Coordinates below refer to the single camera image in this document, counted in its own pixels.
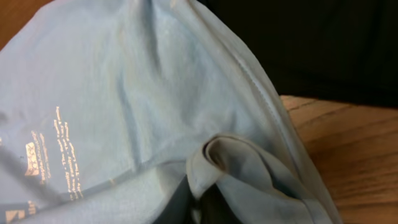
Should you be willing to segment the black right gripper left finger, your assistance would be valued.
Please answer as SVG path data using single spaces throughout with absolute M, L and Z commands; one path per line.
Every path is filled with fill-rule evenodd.
M 192 224 L 192 206 L 193 195 L 185 176 L 153 224 Z

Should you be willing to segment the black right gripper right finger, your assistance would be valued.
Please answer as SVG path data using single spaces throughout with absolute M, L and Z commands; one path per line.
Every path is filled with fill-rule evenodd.
M 201 196 L 201 224 L 242 224 L 224 199 L 218 186 L 213 184 Z

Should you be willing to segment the light blue printed t-shirt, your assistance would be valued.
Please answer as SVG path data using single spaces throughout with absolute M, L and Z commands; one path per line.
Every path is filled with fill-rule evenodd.
M 198 1 L 54 1 L 1 50 L 1 222 L 341 217 L 261 64 Z

